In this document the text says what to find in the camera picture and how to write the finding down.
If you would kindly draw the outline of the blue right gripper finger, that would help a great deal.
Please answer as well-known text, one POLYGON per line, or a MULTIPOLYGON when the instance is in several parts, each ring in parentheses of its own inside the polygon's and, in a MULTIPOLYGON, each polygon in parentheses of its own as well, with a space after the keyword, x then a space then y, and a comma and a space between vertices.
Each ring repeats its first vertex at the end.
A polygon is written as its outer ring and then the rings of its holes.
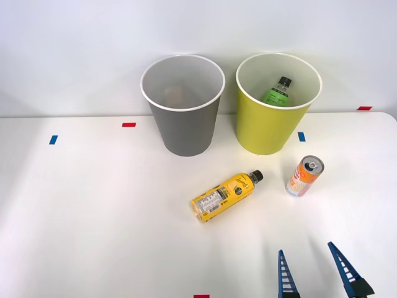
POLYGON ((283 250, 278 254, 278 298, 300 298, 283 250))
POLYGON ((338 247, 333 242, 328 242, 328 247, 334 258, 347 296, 363 298, 374 295, 371 285, 357 272, 338 247))

